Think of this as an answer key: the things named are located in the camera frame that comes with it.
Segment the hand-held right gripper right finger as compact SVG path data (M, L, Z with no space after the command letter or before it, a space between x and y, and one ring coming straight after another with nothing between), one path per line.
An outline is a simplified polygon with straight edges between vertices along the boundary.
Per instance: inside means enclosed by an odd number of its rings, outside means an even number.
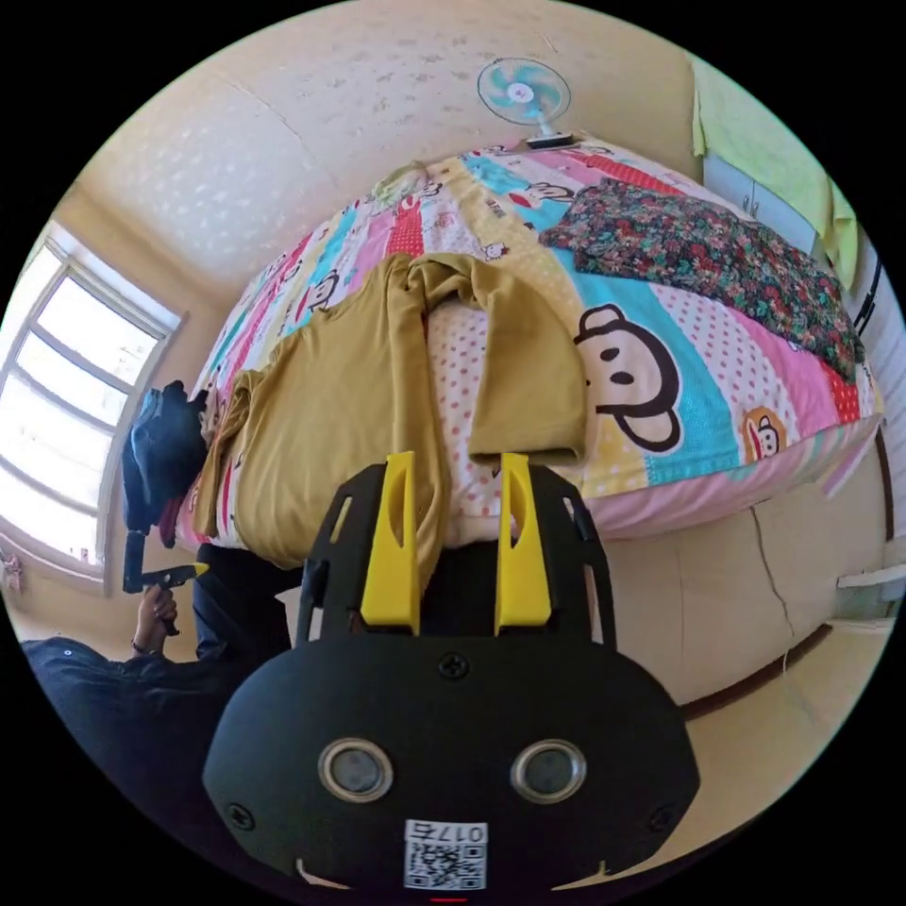
M500 478L495 633L541 629L552 605L528 458L505 453Z

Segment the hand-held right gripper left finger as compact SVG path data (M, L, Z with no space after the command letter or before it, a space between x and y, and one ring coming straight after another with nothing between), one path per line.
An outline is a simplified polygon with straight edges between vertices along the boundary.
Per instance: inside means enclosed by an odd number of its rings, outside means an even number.
M360 607L368 629L420 631L414 460L414 453L405 451L385 462Z

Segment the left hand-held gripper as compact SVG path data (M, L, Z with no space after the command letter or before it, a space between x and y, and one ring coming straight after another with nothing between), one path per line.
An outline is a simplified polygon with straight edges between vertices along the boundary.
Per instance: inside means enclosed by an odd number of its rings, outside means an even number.
M204 575L208 569L209 566L206 563L194 562L180 565L179 567L145 573L142 575L143 594L147 589L155 585L163 590L169 589L174 592L176 588ZM176 620L166 621L165 627L168 630L168 635L179 635L179 629L176 627Z

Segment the person's left hand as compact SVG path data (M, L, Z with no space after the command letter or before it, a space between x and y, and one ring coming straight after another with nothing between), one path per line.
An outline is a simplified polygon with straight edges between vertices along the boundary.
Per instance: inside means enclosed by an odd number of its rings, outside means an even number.
M175 621L174 593L155 585L147 589L137 612L137 625L131 647L134 656L161 654L168 638L166 621Z

